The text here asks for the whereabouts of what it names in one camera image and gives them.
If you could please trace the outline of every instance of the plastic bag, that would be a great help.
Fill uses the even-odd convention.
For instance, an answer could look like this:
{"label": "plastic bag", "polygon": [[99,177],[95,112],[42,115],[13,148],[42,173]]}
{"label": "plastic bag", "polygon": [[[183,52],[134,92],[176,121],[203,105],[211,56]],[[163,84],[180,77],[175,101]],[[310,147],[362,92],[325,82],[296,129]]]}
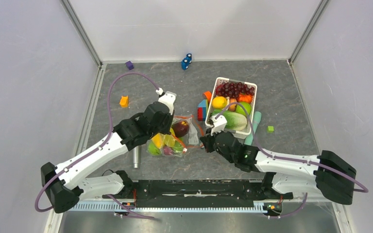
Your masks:
{"label": "plastic bag", "polygon": [[148,142],[148,153],[154,156],[182,157],[190,152],[191,148],[200,148],[203,145],[199,141],[198,130],[203,135],[203,130],[193,117],[174,116],[171,126],[171,134],[158,133]]}

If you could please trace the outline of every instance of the robotic arm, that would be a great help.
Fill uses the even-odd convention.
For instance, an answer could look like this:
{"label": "robotic arm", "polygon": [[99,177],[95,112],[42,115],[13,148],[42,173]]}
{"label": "robotic arm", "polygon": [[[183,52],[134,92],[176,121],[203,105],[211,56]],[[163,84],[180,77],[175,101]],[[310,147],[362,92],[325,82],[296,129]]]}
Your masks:
{"label": "robotic arm", "polygon": [[[94,198],[104,194],[131,192],[132,181],[126,173],[113,173],[109,176],[86,178],[100,166],[109,162],[136,146],[145,144],[157,133],[170,134],[174,114],[176,94],[162,93],[158,101],[148,105],[143,113],[138,113],[130,119],[122,120],[114,127],[109,141],[101,147],[107,136],[92,147],[74,158],[54,166],[46,163],[41,167],[42,186],[52,177],[64,171],[45,190],[56,213],[62,213],[72,208],[79,200]],[[98,150],[91,156],[74,165],[67,167],[94,149]]]}
{"label": "robotic arm", "polygon": [[301,156],[263,150],[267,156],[257,147],[241,144],[231,132],[224,132],[223,116],[211,120],[214,127],[200,138],[206,152],[216,151],[242,171],[266,172],[264,192],[315,193],[340,204],[352,204],[354,183],[316,165],[329,166],[355,179],[356,170],[335,153],[324,150],[319,156]]}

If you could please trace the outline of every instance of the white wall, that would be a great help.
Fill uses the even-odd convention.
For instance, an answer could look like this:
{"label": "white wall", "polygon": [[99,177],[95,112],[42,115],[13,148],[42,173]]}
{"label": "white wall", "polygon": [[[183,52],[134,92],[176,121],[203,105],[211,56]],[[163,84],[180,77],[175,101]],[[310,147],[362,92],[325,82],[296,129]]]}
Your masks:
{"label": "white wall", "polygon": [[40,167],[72,156],[96,72],[58,0],[0,0],[0,232],[43,231]]}
{"label": "white wall", "polygon": [[320,0],[70,0],[104,61],[289,58]]}
{"label": "white wall", "polygon": [[356,232],[373,232],[373,1],[330,1],[294,67],[320,148],[370,190],[349,210]]}

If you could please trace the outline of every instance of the green cube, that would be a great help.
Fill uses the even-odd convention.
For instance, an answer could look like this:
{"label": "green cube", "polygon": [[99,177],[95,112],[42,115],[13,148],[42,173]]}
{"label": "green cube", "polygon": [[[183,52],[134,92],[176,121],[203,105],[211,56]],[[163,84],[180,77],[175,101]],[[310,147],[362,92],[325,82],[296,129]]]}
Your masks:
{"label": "green cube", "polygon": [[268,131],[269,133],[274,132],[274,127],[271,126],[271,125],[269,125],[268,128],[267,128],[267,131]]}

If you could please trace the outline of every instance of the ruler strip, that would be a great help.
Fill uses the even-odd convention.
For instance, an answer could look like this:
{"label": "ruler strip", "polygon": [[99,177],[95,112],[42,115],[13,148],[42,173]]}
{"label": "ruler strip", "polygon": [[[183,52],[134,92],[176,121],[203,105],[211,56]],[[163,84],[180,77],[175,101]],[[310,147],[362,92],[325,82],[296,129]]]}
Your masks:
{"label": "ruler strip", "polygon": [[[134,212],[165,213],[266,213],[262,209],[263,202],[254,202],[254,207],[208,207],[208,208],[134,208]],[[69,211],[126,212],[113,200],[84,200],[78,202]]]}

